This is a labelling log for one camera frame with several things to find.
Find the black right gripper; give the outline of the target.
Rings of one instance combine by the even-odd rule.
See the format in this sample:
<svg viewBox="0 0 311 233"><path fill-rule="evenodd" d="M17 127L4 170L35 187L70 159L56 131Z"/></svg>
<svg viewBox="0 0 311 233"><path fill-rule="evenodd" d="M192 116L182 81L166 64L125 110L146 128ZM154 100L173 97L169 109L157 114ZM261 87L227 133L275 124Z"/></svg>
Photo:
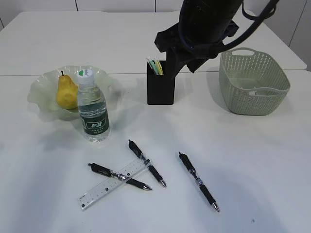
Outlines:
<svg viewBox="0 0 311 233"><path fill-rule="evenodd" d="M227 37L233 37L237 30L238 25L234 21L230 21L216 42L203 42L203 44L207 44L209 47L213 45L223 46L223 40ZM178 34L178 23L167 30L158 32L155 38L155 45L160 52L166 52L165 74L171 79L174 79L185 65L187 65L191 73L194 73L206 61L218 56L217 53L209 55L206 51L200 54L200 51L186 50Z"/></svg>

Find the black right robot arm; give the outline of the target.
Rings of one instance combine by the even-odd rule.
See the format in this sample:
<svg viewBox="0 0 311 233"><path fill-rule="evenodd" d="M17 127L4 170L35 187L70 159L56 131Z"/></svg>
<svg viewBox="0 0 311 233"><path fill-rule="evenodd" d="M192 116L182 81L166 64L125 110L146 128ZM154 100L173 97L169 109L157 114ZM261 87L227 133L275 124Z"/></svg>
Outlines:
<svg viewBox="0 0 311 233"><path fill-rule="evenodd" d="M173 79L184 66L195 72L216 58L217 47L236 32L228 26L241 5L241 0L183 1L178 22L155 38L158 50L166 53L165 74Z"/></svg>

